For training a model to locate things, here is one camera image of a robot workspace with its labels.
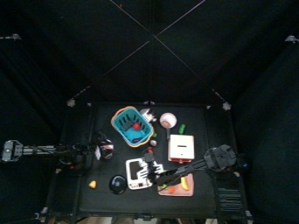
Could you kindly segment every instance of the yellow object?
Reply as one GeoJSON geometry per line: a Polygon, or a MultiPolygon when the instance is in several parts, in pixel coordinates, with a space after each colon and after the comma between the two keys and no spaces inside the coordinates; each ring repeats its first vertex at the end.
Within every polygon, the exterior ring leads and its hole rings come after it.
{"type": "Polygon", "coordinates": [[[186,191],[190,191],[191,190],[191,188],[188,186],[188,182],[187,182],[187,178],[186,177],[182,177],[182,188],[186,191]]]}
{"type": "Polygon", "coordinates": [[[88,184],[88,187],[91,187],[92,189],[95,189],[96,186],[98,186],[98,182],[96,182],[96,180],[92,180],[92,181],[90,182],[90,184],[88,184]]]}

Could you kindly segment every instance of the red object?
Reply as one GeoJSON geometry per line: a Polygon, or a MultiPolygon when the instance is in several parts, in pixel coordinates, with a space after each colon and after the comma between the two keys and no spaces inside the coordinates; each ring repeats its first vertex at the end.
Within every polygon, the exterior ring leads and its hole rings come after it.
{"type": "Polygon", "coordinates": [[[152,147],[148,147],[148,148],[147,148],[147,152],[148,152],[148,153],[155,153],[155,152],[154,152],[154,148],[152,148],[152,147]]]}
{"type": "Polygon", "coordinates": [[[142,126],[140,126],[139,122],[136,122],[136,123],[134,124],[134,129],[135,129],[135,130],[140,130],[140,129],[142,129],[142,126]]]}

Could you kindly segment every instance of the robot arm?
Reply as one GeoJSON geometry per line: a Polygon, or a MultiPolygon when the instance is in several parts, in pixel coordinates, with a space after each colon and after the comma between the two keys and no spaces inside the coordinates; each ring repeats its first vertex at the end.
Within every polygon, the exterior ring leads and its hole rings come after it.
{"type": "Polygon", "coordinates": [[[187,176],[190,173],[198,170],[212,170],[215,172],[222,172],[227,167],[236,163],[236,160],[238,158],[234,150],[228,145],[223,144],[220,147],[210,149],[202,160],[155,175],[154,182],[159,186],[176,185],[179,184],[178,180],[180,181],[180,177],[187,176]]]}

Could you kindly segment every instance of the black table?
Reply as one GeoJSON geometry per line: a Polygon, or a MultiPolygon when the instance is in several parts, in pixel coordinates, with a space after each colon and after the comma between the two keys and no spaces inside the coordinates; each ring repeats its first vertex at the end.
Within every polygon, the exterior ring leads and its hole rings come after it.
{"type": "MultiPolygon", "coordinates": [[[[216,217],[218,205],[215,202],[214,177],[208,171],[196,171],[194,175],[194,195],[191,197],[162,196],[156,186],[151,189],[130,190],[115,195],[108,190],[108,181],[115,175],[127,176],[126,161],[140,158],[147,145],[132,148],[111,125],[111,118],[116,111],[126,106],[138,110],[154,109],[158,118],[166,112],[178,118],[172,134],[178,134],[180,124],[186,124],[184,135],[194,136],[195,159],[203,159],[207,149],[223,144],[236,149],[230,111],[222,106],[198,105],[138,105],[92,103],[70,109],[62,141],[66,144],[88,144],[92,135],[102,130],[114,142],[115,152],[110,160],[94,158],[92,168],[79,178],[64,178],[58,175],[55,196],[51,200],[54,214],[72,217],[84,216],[126,216],[134,218],[154,217],[216,217]],[[90,182],[98,181],[98,188],[90,188],[90,182]]],[[[183,166],[168,161],[168,143],[166,130],[159,123],[152,122],[158,145],[154,147],[154,157],[158,164],[167,170],[183,166]]]]}

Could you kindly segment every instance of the black curtain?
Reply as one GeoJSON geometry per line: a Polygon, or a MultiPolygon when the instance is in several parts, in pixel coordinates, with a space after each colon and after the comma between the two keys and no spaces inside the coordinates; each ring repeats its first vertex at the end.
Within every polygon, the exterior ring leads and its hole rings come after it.
{"type": "MultiPolygon", "coordinates": [[[[0,41],[0,83],[0,144],[58,144],[67,102],[18,41],[0,41]]],[[[43,210],[54,166],[54,160],[32,158],[0,164],[0,222],[27,223],[23,218],[43,210]]]]}
{"type": "Polygon", "coordinates": [[[238,98],[239,148],[247,154],[248,206],[257,223],[299,220],[299,45],[290,43],[238,98]]]}
{"type": "MultiPolygon", "coordinates": [[[[215,90],[232,103],[238,145],[251,164],[250,210],[262,223],[293,223],[299,43],[285,40],[299,38],[299,4],[200,2],[4,0],[0,36],[19,33],[23,40],[0,40],[0,140],[58,143],[66,102],[87,86],[79,99],[104,102],[223,103],[215,90]]],[[[34,173],[36,163],[22,163],[34,173]]],[[[0,169],[2,205],[31,185],[10,167],[0,169]]],[[[23,198],[18,208],[2,206],[0,217],[36,212],[43,196],[23,198]]]]}

